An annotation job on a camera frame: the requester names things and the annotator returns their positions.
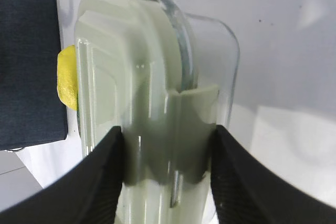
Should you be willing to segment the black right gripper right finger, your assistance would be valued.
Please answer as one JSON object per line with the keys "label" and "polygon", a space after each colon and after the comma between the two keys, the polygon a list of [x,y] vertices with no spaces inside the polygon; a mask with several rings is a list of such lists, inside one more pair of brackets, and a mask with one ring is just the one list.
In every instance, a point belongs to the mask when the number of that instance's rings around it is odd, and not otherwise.
{"label": "black right gripper right finger", "polygon": [[335,208],[251,156],[222,125],[211,136],[211,190],[219,223],[335,223]]}

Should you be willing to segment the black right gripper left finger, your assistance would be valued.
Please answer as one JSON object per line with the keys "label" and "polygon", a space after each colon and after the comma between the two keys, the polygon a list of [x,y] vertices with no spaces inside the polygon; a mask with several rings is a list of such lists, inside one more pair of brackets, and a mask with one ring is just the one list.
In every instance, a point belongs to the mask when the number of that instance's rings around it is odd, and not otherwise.
{"label": "black right gripper left finger", "polygon": [[114,126],[76,167],[1,212],[1,223],[114,223],[123,182],[123,136]]}

